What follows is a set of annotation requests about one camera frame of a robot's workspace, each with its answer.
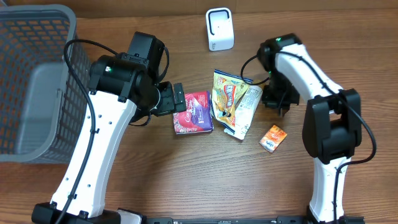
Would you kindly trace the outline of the red purple sanitary pad pack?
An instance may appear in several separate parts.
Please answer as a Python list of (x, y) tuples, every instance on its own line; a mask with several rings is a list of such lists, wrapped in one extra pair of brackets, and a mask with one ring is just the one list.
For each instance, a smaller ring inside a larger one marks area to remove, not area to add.
[(208, 133), (213, 130), (209, 91), (185, 94), (186, 110), (173, 114), (176, 134)]

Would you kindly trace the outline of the white gold-capped shampoo bottle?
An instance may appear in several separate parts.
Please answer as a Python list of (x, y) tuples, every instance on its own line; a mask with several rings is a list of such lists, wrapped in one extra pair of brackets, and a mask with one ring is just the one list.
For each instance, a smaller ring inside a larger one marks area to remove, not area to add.
[(251, 126), (252, 119), (254, 117), (254, 113), (257, 109), (261, 96), (262, 88), (260, 86), (254, 85), (248, 88), (241, 101), (239, 102), (238, 107), (236, 108), (236, 122), (234, 133), (225, 128), (224, 132), (226, 134), (234, 136), (239, 140), (243, 140), (245, 138)]

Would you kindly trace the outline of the orange tissue pack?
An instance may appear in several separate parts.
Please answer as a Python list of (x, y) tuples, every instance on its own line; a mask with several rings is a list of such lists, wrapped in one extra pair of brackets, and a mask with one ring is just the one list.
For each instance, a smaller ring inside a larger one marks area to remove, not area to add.
[(261, 138), (259, 144), (269, 153), (273, 153), (286, 137), (287, 133), (284, 130), (273, 125)]

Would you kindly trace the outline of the yellow snack bag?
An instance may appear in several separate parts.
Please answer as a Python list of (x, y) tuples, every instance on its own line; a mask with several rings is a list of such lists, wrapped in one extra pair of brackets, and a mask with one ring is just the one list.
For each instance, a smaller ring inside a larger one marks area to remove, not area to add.
[(214, 71), (211, 93), (213, 117), (232, 133), (235, 132), (236, 105), (252, 82), (249, 78), (242, 79), (217, 69)]

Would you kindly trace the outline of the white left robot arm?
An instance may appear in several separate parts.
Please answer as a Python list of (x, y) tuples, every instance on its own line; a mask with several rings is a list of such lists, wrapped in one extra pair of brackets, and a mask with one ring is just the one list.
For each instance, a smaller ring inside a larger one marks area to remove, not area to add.
[(51, 201), (34, 207), (34, 223), (144, 222), (130, 210), (106, 210), (105, 194), (126, 128), (186, 109), (182, 84), (165, 81), (159, 68), (168, 56), (161, 40), (136, 32), (126, 52), (108, 49), (91, 64), (89, 83), (81, 87), (87, 110), (71, 161)]

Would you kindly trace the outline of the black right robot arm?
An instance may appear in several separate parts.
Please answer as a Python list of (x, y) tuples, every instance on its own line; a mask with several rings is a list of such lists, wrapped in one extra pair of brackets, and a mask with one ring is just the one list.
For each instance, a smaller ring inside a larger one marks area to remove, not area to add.
[(295, 34), (266, 40), (257, 57), (269, 72), (265, 107), (284, 115), (292, 104), (307, 103), (302, 139), (314, 161), (314, 181), (304, 222), (364, 223), (363, 217), (347, 217), (342, 205), (345, 164), (362, 140), (358, 92), (328, 78)]

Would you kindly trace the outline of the white barcode scanner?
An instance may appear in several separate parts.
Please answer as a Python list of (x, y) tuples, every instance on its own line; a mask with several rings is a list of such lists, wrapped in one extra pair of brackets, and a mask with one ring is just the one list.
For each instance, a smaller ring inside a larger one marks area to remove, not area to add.
[(215, 52), (232, 49), (234, 29), (231, 11), (227, 7), (209, 9), (205, 19), (209, 50)]

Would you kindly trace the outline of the dark grey plastic basket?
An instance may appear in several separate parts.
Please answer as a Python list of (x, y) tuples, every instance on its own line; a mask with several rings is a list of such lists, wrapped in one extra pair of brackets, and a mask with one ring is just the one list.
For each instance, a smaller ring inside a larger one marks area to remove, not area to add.
[(1, 161), (70, 161), (81, 131), (90, 60), (66, 6), (1, 8)]

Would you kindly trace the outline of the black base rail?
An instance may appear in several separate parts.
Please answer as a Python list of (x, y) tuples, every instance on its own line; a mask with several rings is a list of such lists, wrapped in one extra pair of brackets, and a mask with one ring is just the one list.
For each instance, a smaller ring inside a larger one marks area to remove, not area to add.
[(306, 215), (278, 216), (276, 218), (197, 218), (174, 219), (170, 217), (151, 218), (131, 210), (119, 208), (121, 223), (140, 224), (316, 224), (314, 217), (307, 212)]

